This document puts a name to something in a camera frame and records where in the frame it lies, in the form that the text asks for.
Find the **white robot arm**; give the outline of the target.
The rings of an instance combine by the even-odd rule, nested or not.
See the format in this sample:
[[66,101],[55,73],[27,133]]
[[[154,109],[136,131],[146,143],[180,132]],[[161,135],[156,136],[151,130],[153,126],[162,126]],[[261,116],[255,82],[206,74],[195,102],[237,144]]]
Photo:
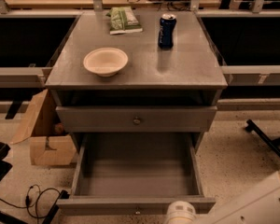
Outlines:
[[190,203],[173,202],[163,224],[280,224],[280,171],[205,217]]

